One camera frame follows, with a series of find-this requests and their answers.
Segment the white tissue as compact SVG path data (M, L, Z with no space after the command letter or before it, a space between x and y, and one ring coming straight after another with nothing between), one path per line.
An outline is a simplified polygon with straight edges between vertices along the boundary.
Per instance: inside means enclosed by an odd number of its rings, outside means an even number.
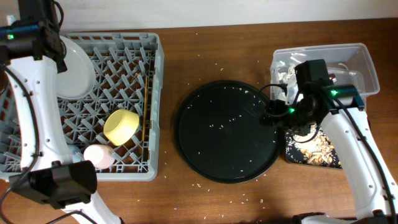
M290 64L288 67L279 67L279 83L287 84L287 92L278 89L276 93L276 98L278 100L285 101L287 105L293 103L293 100L298 92L297 80L295 76L295 64Z

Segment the grey round plate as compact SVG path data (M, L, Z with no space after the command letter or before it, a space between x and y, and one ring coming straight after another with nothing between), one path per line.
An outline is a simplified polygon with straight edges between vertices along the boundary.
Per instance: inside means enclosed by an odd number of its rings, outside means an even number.
M56 78L57 96L77 100L85 97L95 85L95 69L86 52L72 40L60 36L66 46L64 62L67 71L59 73Z

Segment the yellow bowl with shells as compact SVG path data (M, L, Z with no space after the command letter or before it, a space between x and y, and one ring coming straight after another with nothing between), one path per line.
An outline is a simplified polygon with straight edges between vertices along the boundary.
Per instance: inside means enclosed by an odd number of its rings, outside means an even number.
M115 146L128 142L139 125L139 115L132 111L119 109L113 112L105 121L103 132Z

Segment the light blue cup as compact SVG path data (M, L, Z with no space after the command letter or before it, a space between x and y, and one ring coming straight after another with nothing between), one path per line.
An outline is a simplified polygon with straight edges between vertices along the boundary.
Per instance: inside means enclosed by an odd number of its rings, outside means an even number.
M68 144L67 146L72 154L73 163L84 161L83 154L81 153L81 150L77 146L72 144Z

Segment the pink cup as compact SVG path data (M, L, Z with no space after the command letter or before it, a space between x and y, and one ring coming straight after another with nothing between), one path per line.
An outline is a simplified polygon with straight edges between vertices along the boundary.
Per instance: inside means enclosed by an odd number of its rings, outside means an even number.
M83 153L86 161L91 161L97 169L107 169L115 162L113 148L102 144L92 144Z

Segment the gold brown snack wrapper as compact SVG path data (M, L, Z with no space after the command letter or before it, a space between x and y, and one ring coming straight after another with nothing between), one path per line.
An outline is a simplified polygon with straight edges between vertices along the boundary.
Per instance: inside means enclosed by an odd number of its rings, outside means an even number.
M329 79L330 79L332 82L336 82L336 75L333 74L333 73L329 74Z

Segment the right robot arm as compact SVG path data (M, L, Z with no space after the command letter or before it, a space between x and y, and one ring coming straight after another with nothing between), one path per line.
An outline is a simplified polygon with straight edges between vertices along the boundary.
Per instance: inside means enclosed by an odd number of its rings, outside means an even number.
M356 223L397 223L397 182L375 143L364 103L352 84L335 85L323 59L295 66L291 104L268 100L262 122L299 136L315 124L329 138L354 198Z

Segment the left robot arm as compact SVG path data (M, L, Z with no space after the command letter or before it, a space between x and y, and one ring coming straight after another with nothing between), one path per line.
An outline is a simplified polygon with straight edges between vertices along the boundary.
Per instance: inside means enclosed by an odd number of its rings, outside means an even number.
M57 1L20 0L19 20L1 28L1 69L12 86L22 141L21 173L9 192L61 209L80 223L121 223L100 197L92 162L74 162L58 97L87 95L95 70L86 52L60 35Z

